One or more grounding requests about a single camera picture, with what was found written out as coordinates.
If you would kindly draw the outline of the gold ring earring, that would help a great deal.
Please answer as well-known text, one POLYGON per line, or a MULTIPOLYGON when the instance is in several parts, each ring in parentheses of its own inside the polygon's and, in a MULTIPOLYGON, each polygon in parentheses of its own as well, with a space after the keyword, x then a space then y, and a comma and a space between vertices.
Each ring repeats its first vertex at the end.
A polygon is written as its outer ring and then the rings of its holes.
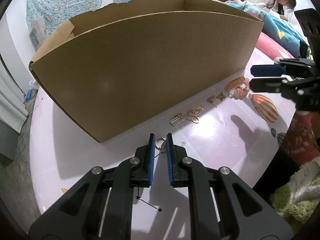
POLYGON ((159 137, 155 140, 155 148, 157 150, 165 149, 166 146, 167 146, 167 140, 165 139, 165 137, 159 137))

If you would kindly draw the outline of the white curtain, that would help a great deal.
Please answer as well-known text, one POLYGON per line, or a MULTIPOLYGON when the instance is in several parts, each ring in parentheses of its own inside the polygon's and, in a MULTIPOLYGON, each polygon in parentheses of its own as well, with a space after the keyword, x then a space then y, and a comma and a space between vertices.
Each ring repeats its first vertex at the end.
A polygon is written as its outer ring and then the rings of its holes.
POLYGON ((0 80, 1 121, 17 133, 20 133, 28 117, 28 111, 24 105, 24 94, 9 75, 2 62, 0 80))

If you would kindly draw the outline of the brown cardboard box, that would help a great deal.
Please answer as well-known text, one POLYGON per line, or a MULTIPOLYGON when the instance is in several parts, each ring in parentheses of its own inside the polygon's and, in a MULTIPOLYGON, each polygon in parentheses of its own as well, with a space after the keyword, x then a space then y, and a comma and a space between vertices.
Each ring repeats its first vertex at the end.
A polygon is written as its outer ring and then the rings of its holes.
POLYGON ((63 22, 29 70, 105 142, 242 70, 263 25, 214 0, 111 3, 63 22))

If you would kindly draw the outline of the green fuzzy sleeve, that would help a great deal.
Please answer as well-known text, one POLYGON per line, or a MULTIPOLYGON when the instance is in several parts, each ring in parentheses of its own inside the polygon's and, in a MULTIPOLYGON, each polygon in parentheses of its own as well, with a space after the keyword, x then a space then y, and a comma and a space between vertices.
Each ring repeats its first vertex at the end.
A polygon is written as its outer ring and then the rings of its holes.
POLYGON ((297 233, 319 204, 319 157, 304 163, 270 200, 274 210, 297 233))

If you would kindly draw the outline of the gold bird charm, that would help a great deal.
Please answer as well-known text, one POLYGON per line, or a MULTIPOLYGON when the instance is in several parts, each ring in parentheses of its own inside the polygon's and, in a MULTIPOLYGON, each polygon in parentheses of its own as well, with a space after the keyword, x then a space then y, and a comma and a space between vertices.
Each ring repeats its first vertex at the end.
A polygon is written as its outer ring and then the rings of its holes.
POLYGON ((207 102, 210 103, 211 105, 213 105, 215 108, 217 108, 215 100, 216 100, 216 96, 215 95, 210 96, 209 98, 207 98, 207 102))

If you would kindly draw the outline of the gold loop charm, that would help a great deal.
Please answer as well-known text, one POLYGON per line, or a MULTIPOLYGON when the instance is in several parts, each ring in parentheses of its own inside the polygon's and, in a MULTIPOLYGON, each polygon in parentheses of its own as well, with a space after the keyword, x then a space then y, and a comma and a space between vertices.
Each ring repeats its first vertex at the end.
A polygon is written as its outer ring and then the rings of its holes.
POLYGON ((203 110, 204 110, 203 105, 198 105, 192 109, 189 109, 187 111, 186 119, 188 121, 192 121, 194 124, 198 124, 200 122, 199 116, 201 115, 203 110))

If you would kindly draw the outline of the person with black hair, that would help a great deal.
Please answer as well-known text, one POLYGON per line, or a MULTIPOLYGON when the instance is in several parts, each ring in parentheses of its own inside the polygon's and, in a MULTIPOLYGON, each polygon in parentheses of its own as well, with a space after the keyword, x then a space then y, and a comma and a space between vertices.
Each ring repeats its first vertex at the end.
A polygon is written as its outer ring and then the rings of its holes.
POLYGON ((284 9, 293 11, 296 7, 296 0, 254 0, 254 4, 273 16, 288 21, 284 15, 284 9))

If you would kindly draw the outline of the gold butterfly charm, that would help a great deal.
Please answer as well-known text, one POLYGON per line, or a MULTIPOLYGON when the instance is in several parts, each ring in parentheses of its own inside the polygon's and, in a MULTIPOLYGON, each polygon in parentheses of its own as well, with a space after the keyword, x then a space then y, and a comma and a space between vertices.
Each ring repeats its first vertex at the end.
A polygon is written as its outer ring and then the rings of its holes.
POLYGON ((221 92, 216 96, 216 98, 219 99, 220 101, 223 101, 226 98, 226 96, 223 94, 223 92, 221 92))

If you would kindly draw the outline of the pink floral blanket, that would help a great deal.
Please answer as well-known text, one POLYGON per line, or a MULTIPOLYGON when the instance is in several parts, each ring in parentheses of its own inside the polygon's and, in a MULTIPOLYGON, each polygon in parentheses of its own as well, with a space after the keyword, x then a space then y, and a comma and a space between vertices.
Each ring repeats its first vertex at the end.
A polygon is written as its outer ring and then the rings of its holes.
MULTIPOLYGON (((286 63, 296 60, 298 59, 280 59, 274 64, 285 67, 286 63)), ((287 74, 282 75, 281 78, 289 81, 295 79, 287 74)), ((255 109, 264 120, 271 124, 276 122, 278 111, 274 103, 264 96, 263 92, 255 92, 255 94, 251 96, 251 100, 255 109)), ((287 133, 283 136, 280 143, 280 147, 299 164, 307 163, 319 157, 319 111, 300 111, 296 109, 287 133)))

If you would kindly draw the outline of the teal floral hanging cloth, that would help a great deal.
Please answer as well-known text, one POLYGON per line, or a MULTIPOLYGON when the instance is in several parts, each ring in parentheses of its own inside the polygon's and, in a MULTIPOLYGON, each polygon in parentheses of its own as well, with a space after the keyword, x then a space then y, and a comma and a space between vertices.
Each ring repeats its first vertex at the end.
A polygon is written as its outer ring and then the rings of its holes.
POLYGON ((96 10, 103 0, 27 0, 26 21, 29 37, 35 50, 65 20, 81 13, 96 10))

